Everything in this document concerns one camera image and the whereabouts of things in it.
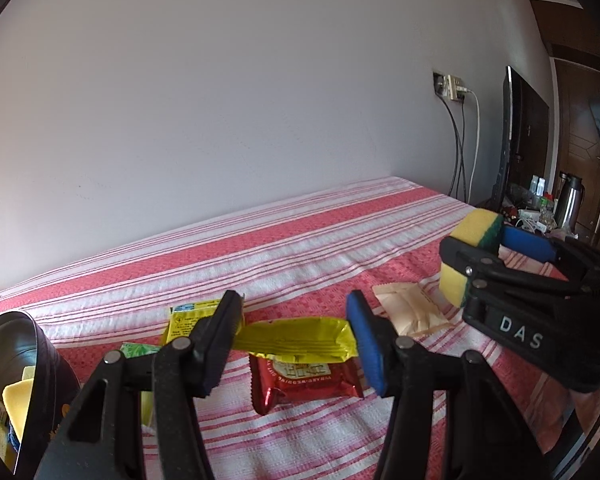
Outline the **person's right hand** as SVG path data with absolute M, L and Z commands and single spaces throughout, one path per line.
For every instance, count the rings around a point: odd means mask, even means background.
M 591 393 L 569 391 L 576 410 L 579 424 L 585 434 L 588 434 L 600 414 L 600 388 Z

